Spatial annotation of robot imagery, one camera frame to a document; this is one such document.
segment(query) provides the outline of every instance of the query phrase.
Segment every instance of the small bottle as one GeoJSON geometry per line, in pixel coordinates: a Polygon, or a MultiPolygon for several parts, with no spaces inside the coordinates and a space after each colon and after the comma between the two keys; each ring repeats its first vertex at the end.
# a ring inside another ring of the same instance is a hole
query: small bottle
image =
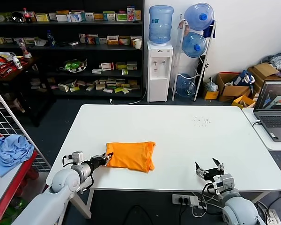
{"type": "Polygon", "coordinates": [[[19,59],[16,56],[13,56],[13,61],[14,61],[15,66],[17,67],[17,69],[22,69],[23,68],[23,66],[21,65],[19,59]]]}
{"type": "Polygon", "coordinates": [[[50,30],[47,30],[47,39],[48,39],[50,47],[55,47],[55,40],[54,40],[54,37],[51,34],[50,30]]]}
{"type": "Polygon", "coordinates": [[[24,17],[25,17],[25,20],[26,20],[26,23],[32,23],[32,19],[31,19],[31,16],[29,15],[29,13],[27,12],[27,8],[23,8],[24,10],[24,17]]]}

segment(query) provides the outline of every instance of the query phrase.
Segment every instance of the cup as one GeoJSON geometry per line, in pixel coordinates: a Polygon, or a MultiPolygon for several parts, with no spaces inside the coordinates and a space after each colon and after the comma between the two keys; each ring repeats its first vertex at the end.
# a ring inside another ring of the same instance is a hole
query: cup
{"type": "Polygon", "coordinates": [[[134,47],[136,49],[141,49],[141,40],[140,39],[135,39],[134,40],[134,47]]]}

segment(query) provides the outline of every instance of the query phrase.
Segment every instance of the white wire grid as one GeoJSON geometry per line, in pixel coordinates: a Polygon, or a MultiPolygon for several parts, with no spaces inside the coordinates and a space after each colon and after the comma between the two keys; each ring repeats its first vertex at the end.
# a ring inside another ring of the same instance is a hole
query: white wire grid
{"type": "Polygon", "coordinates": [[[48,161],[29,137],[28,133],[25,131],[0,94],[0,135],[7,137],[11,134],[25,136],[26,139],[34,146],[34,149],[38,153],[32,164],[32,167],[35,170],[45,173],[48,173],[51,170],[51,166],[48,161]]]}

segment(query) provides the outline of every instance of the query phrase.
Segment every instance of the desk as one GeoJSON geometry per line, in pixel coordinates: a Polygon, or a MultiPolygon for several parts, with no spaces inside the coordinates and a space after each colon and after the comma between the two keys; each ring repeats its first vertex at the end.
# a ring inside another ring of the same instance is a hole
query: desk
{"type": "MultiPolygon", "coordinates": [[[[149,173],[108,167],[95,170],[87,207],[81,207],[78,195],[71,199],[86,218],[90,218],[95,189],[201,192],[205,181],[196,175],[195,161],[202,168],[214,168],[212,157],[225,164],[225,172],[232,174],[241,192],[281,191],[281,171],[235,106],[83,105],[46,183],[50,185],[63,169],[62,157],[73,151],[83,151],[89,159],[104,153],[106,143],[145,141],[156,142],[155,169],[149,173]]],[[[88,178],[82,187],[90,183],[88,178]]]]}
{"type": "MultiPolygon", "coordinates": [[[[243,109],[246,118],[251,124],[258,120],[255,117],[253,110],[254,109],[252,108],[243,109]]],[[[255,124],[254,130],[269,151],[281,151],[281,142],[274,142],[262,125],[255,124]]]]}

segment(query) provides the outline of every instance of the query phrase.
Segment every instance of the red bottle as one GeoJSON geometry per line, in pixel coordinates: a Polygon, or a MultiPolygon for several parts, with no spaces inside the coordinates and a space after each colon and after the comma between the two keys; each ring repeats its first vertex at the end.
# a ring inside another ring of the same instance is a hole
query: red bottle
{"type": "Polygon", "coordinates": [[[31,16],[29,15],[29,13],[27,12],[27,8],[23,8],[24,10],[24,17],[25,17],[25,20],[26,20],[26,23],[32,23],[32,19],[31,19],[31,16]]]}

